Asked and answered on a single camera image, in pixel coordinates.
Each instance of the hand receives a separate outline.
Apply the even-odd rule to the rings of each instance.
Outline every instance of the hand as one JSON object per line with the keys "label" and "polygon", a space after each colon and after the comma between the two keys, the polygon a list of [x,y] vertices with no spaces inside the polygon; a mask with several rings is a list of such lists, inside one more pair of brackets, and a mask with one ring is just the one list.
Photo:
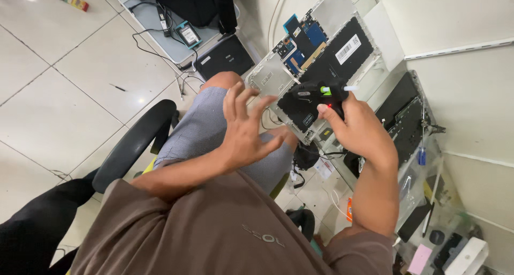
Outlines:
{"label": "hand", "polygon": [[243,89],[243,84],[238,82],[228,90],[223,100],[227,132],[217,152],[220,154],[220,158],[225,160],[227,171],[248,166],[266,157],[282,145],[287,134],[286,130],[267,143],[260,140],[260,117],[264,108],[275,101],[277,97],[264,97],[248,115],[246,102],[250,97],[258,95],[259,91],[253,88]]}
{"label": "hand", "polygon": [[393,140],[368,104],[358,101],[350,91],[342,107],[344,121],[327,105],[318,105],[318,118],[330,123],[341,145],[374,165],[395,164],[398,167],[398,153]]}

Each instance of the leg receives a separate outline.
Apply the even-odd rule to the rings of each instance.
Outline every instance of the leg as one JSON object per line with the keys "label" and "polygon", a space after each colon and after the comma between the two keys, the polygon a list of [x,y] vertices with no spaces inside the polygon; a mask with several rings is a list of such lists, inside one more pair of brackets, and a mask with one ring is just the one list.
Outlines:
{"label": "leg", "polygon": [[96,171],[53,187],[0,225],[0,274],[46,274],[77,208],[95,193]]}
{"label": "leg", "polygon": [[219,147],[227,121],[223,115],[223,99],[227,90],[243,80],[235,72],[221,72],[208,80],[194,98],[193,105],[161,148],[154,168],[163,160],[189,159]]}
{"label": "leg", "polygon": [[[282,126],[271,129],[260,134],[260,139],[264,142],[270,141],[274,135],[287,128]],[[269,154],[264,159],[257,161],[249,166],[241,167],[240,170],[252,178],[267,194],[271,193],[275,186],[280,182],[284,174],[291,171],[292,156],[296,149],[298,139],[289,132],[282,146]]]}

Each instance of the black bag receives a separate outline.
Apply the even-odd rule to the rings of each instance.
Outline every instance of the black bag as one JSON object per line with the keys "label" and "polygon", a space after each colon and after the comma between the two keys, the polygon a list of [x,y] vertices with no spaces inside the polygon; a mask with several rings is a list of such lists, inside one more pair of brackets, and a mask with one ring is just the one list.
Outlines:
{"label": "black bag", "polygon": [[233,0],[156,0],[193,26],[216,25],[221,34],[235,33],[237,20]]}

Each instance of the black pants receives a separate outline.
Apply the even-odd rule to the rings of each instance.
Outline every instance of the black pants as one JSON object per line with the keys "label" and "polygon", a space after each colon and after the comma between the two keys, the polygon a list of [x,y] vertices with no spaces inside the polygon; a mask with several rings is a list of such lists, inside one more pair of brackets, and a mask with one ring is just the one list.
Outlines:
{"label": "black pants", "polygon": [[63,275],[69,270],[76,249],[49,266],[77,208],[95,193],[97,171],[53,187],[0,225],[0,274]]}

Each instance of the left hand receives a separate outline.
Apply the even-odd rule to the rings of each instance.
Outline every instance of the left hand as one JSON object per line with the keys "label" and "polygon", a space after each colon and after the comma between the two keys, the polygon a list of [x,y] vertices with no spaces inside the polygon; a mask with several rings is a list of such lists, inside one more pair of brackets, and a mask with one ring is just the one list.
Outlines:
{"label": "left hand", "polygon": [[260,140],[260,117],[264,108],[275,101],[277,97],[265,96],[248,114],[246,102],[258,94],[258,90],[244,89],[243,84],[238,82],[225,95],[223,114],[227,120],[227,132],[217,152],[220,154],[220,159],[225,160],[227,171],[233,171],[263,159],[269,153],[280,148],[287,135],[287,131],[285,131],[267,143]]}

